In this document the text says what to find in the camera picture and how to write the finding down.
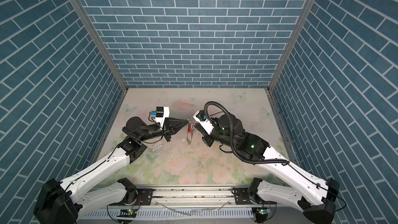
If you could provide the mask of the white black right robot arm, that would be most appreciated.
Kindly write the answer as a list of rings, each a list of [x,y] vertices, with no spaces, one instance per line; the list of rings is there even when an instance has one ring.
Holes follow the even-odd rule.
[[[198,111],[193,118],[197,121],[194,126],[207,146],[218,142],[234,148],[240,157],[286,183],[286,186],[280,186],[254,178],[248,188],[252,202],[271,201],[290,206],[301,211],[314,224],[333,221],[340,187],[336,180],[316,177],[289,161],[267,141],[246,132],[234,115],[231,116],[232,127],[227,115],[207,119],[204,111]]]

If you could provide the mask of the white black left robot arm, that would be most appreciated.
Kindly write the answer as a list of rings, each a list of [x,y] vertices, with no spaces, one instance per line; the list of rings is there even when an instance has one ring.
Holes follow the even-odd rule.
[[[114,172],[132,164],[147,149],[146,140],[166,138],[178,133],[188,120],[163,117],[147,125],[132,117],[123,127],[126,138],[103,159],[60,181],[48,180],[41,188],[33,214],[41,224],[75,224],[78,219],[113,203],[137,202],[137,187],[127,178],[111,186],[93,190]]]

